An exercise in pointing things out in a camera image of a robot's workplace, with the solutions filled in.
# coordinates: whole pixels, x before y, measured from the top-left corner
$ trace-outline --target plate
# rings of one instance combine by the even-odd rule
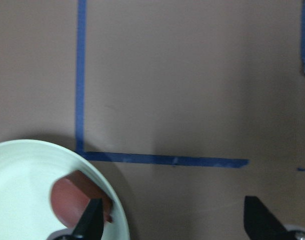
[[[122,204],[105,177],[87,160],[62,146],[21,139],[0,143],[0,239],[47,240],[65,226],[50,203],[53,183],[81,170],[113,200],[113,223],[106,223],[102,240],[129,240]]]

